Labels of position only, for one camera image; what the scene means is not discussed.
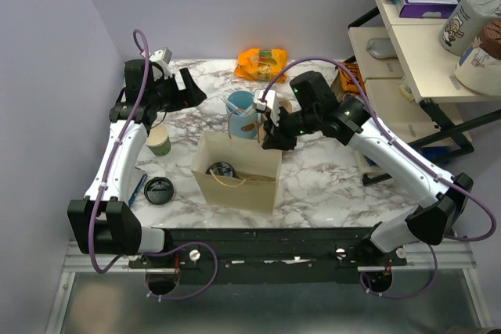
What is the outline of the black plastic cup lid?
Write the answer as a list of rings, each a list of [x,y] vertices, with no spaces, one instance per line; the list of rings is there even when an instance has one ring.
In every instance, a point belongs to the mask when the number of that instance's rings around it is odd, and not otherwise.
[[[231,164],[222,161],[215,162],[210,165],[206,170],[206,174],[230,178],[237,177],[237,173],[234,167]]]

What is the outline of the beige paper bag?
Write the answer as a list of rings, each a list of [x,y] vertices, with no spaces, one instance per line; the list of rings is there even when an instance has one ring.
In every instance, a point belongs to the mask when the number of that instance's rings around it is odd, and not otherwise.
[[[275,177],[274,182],[245,181],[206,174],[215,162],[226,162],[247,174]],[[207,204],[270,215],[276,205],[282,153],[264,150],[260,139],[231,136],[218,131],[203,131],[191,163],[191,172]]]

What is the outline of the green paper cup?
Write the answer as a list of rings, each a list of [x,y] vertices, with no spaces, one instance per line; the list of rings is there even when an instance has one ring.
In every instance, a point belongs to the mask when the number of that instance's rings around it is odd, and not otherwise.
[[[159,123],[151,127],[146,146],[156,156],[165,156],[170,153],[171,141],[165,124]]]

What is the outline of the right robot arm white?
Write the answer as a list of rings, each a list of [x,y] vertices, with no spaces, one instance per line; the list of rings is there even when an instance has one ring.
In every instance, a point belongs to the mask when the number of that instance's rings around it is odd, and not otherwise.
[[[322,133],[369,157],[397,180],[416,206],[375,225],[360,246],[361,258],[379,264],[388,253],[414,242],[438,245],[462,214],[465,191],[473,186],[466,174],[453,176],[395,136],[382,120],[374,120],[354,96],[338,101],[324,76],[308,71],[290,82],[300,110],[289,113],[273,90],[258,90],[253,107],[266,115],[263,149],[292,150],[297,137]]]

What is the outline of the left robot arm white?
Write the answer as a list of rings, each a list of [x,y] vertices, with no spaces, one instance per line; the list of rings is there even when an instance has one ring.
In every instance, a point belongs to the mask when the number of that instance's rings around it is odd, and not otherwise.
[[[160,112],[196,107],[206,94],[188,69],[182,68],[179,88],[166,63],[129,60],[124,65],[124,87],[110,109],[110,133],[103,160],[83,199],[67,208],[71,228],[82,253],[127,255],[146,253],[158,268],[174,256],[165,231],[143,227],[132,213],[129,188],[139,152]]]

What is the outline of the single brown pulp cup carrier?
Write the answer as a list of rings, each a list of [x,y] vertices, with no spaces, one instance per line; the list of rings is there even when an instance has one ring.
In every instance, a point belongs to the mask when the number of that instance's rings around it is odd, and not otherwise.
[[[269,177],[260,174],[247,174],[241,171],[236,172],[236,177],[240,180],[245,181],[265,181],[265,182],[274,182],[276,180],[275,177]]]

